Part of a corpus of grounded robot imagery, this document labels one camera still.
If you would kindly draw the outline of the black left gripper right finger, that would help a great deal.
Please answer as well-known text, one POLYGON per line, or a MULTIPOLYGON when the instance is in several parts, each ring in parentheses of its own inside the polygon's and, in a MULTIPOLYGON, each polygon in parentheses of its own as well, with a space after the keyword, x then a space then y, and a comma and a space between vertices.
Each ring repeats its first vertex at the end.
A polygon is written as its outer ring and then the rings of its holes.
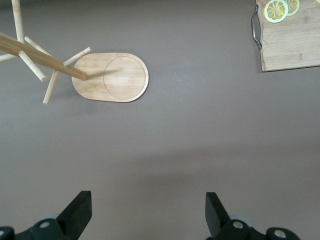
POLYGON ((258 232, 243 217, 231 218, 215 192, 205 195, 205 220, 210 232, 209 240, 299 240, 291 230, 270 227, 258 232))

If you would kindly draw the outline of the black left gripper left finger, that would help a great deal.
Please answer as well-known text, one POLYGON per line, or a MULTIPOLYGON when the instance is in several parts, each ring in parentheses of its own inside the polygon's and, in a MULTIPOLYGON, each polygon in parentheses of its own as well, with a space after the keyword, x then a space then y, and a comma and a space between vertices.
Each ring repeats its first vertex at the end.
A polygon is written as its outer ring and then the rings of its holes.
POLYGON ((16 233, 10 226, 0 228, 1 240, 77 240, 92 218, 92 194, 81 191, 56 217, 47 217, 29 229, 16 233))

